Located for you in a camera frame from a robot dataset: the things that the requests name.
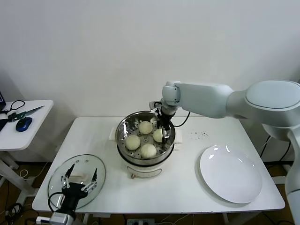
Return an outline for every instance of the black cable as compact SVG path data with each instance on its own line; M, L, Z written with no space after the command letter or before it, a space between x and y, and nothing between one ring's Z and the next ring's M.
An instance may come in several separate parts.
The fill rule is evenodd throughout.
M16 102L22 102L23 105L21 105L21 106L15 108L15 109L13 109L13 105L14 105L14 103L16 103ZM10 111L12 111L12 110L17 110L17 109L19 109L19 108L22 108L24 105L25 105L25 102L24 102L23 100L16 100L16 101L14 101L14 102L11 104L11 106L10 106Z
M263 214L266 218L268 218L268 220L269 220L273 225L276 225L275 222L274 222L267 214L265 214L264 212L262 212L262 214Z
M127 220L126 220L125 214L123 214L123 217L124 217L124 224L126 225L127 224Z
M6 197L6 202L5 202L5 211L8 207L8 196L9 196L9 181L7 181L7 197Z
M161 102L154 102L154 107L156 107L156 104L160 104L161 105Z
M4 224L5 222L7 222L7 225L13 224L23 215L23 213L27 211L35 211L33 209L23 211L23 206L20 203L14 203L11 206L7 207L8 198L9 198L9 181L7 183L7 198L5 202L5 220L1 222L0 225Z
M266 149L266 147L267 147L267 144L268 144L268 141L269 141L269 139L271 138L271 136L268 136L268 138L266 139L266 142L265 142L265 144L264 144L264 147L263 147L263 150L262 150L262 152L261 152L261 155L260 155L260 157L262 157L263 156L263 152L264 152L264 150Z
M4 208L5 211L6 211L7 206L8 206L8 196L9 196L9 181L7 181L7 195L6 195L5 208ZM2 221L2 222L0 223L0 225L4 224L5 222L8 223L8 221L5 219L4 221Z
M54 212L54 210L53 210L52 207L51 207L51 198L52 198L54 195L60 195L60 194L62 194L62 192L54 192L52 195L49 196L49 198L48 198L48 206L49 206L51 212Z
M283 156L279 159L279 162L281 162L281 160L286 156L286 154L288 153L288 151L290 149L290 146L291 146L291 142L289 142L289 146L287 147L287 150L285 151L285 153L283 154Z
M283 156L280 158L279 161L281 161L286 156L286 154L288 153L288 151L290 149L290 146L291 146L291 141L289 142L289 146L287 147L287 150L285 151L285 153L283 154Z
M187 115L186 119L183 121L183 123L181 123L180 125L177 125L177 126L174 125L174 127L179 128L179 127L183 126L186 123L186 121L188 120L190 114L191 114L191 112L188 112L188 115Z
M282 224L282 223L288 223L288 224L293 224L293 225L295 225L294 223L292 223L292 222L290 222L290 221L287 221L287 220L280 220L280 221L277 223L277 225L280 225L280 224Z

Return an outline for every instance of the scissors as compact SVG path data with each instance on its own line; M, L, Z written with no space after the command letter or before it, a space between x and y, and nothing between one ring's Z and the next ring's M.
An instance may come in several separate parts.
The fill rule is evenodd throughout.
M44 107L44 105L40 106L38 108L35 108L35 109L31 109L29 111L24 111L22 113L18 113L18 114L14 112L13 114L8 116L8 121L15 122L16 120L23 119L24 117L33 114L34 112L36 112L37 110L39 110L40 108L43 108L43 107Z

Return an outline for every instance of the steamed bun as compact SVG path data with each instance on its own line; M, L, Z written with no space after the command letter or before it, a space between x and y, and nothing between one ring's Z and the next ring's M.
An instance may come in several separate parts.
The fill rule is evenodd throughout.
M138 136L131 135L125 139L125 144L128 150L136 150L140 146L141 141Z
M139 125L139 131L143 134L143 135L147 135L150 134L152 131L153 127L152 124L148 121L143 121L140 123Z
M152 158L156 156L156 148L153 144L145 144L141 148L141 156L143 158Z
M162 129L157 129L156 131L154 131L154 133L153 133L153 139L156 142L161 143L163 141L163 130Z

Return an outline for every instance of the white cable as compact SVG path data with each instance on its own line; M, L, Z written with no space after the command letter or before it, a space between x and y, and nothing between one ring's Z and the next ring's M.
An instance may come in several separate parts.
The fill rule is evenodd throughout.
M187 214L187 215L185 215L184 217L181 217L181 218L179 218L178 220L176 220L175 222L174 222L174 225L176 225L176 223L179 221L179 220L182 220L183 218L185 218L185 217L187 217L187 216L189 216L190 214Z
M168 219L170 216L171 216L171 215L169 215L169 216L163 218L163 219L160 221L160 223L163 222L164 220Z
M29 179L25 179L24 177L26 177L28 175L28 170L21 170L19 173L19 176L23 179L23 180L33 180L35 178L37 178L39 175L41 175L42 171L45 169L46 165L48 164L48 162L46 162L46 164L44 165L44 167L42 168L41 172L39 172L39 174L35 177L29 178Z
M272 139L272 137L270 137L269 139L268 139L268 141L266 141L266 143L265 144L263 144L259 149L262 149L270 140Z
M160 223L157 223L157 224L155 224L155 225L158 225L158 224L172 224L172 225L176 225L176 223L177 223L178 221L182 220L183 218L185 218L185 217L187 217L187 216L189 216L189 215L190 215L190 214L187 214L187 215L185 215L185 216L179 218L179 219L176 220L174 223L173 223L173 222L160 222Z

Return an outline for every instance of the white plate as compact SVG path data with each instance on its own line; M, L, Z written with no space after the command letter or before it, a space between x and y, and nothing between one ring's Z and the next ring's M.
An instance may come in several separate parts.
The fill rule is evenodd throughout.
M262 189L254 163L237 147L209 147L201 155L200 170L211 190L233 203L249 203Z

